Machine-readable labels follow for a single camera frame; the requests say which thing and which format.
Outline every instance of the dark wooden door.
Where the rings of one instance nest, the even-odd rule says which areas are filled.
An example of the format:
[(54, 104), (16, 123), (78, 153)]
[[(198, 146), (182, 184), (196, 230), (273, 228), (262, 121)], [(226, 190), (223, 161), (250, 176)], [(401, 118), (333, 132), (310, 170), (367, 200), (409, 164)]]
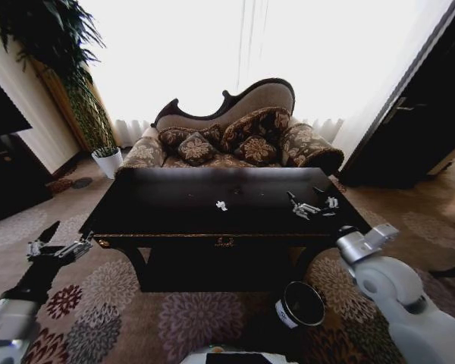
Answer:
[(455, 18), (340, 178), (411, 187), (454, 148)]

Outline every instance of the black cylindrical object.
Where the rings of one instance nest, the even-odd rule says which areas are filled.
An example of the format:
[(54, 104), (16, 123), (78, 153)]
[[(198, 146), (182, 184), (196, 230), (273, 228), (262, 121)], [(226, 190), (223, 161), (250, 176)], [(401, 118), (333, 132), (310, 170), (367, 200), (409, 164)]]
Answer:
[(317, 326), (324, 321), (325, 307), (317, 291), (306, 283), (290, 282), (275, 304), (280, 320), (289, 328)]

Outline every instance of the brass drawer pull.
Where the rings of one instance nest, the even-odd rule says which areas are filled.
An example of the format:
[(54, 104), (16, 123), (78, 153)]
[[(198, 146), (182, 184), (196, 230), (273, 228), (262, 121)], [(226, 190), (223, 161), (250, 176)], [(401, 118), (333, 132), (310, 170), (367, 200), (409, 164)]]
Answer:
[(218, 237), (214, 246), (217, 248), (232, 248), (234, 246), (234, 238), (229, 237), (223, 239), (223, 237)]

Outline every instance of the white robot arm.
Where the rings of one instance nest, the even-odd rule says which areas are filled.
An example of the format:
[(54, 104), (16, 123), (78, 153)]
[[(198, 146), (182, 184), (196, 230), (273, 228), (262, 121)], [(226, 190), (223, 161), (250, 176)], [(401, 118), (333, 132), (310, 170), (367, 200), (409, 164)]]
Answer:
[(367, 235), (343, 227), (337, 239), (343, 264), (389, 322), (389, 334), (408, 363), (455, 364), (455, 318), (431, 301), (411, 267), (379, 255), (397, 233), (389, 224)]

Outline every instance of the floor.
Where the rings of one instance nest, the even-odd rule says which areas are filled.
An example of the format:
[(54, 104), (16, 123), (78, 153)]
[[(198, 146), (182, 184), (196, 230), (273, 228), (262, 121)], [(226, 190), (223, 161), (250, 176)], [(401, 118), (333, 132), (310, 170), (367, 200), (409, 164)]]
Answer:
[[(81, 177), (93, 182), (81, 189), (70, 187)], [(60, 220), (53, 243), (72, 242), (110, 185), (94, 162), (84, 160), (55, 185), (54, 199), (0, 221), (0, 293), (26, 271), (28, 241)], [(384, 253), (414, 267), (427, 294), (455, 316), (455, 278), (436, 280), (427, 273), (455, 265), (455, 162), (411, 190), (339, 188), (370, 224), (389, 221), (400, 229)], [(176, 363), (210, 343), (271, 351), (287, 337), (293, 345), (286, 350), (300, 355), (300, 362), (402, 360), (388, 337), (387, 322), (357, 293), (337, 251), (318, 256), (306, 280), (325, 301), (325, 321), (287, 333), (276, 326), (269, 293), (140, 293), (126, 258), (95, 245), (78, 263), (60, 271), (39, 312), (42, 330), (25, 362)]]

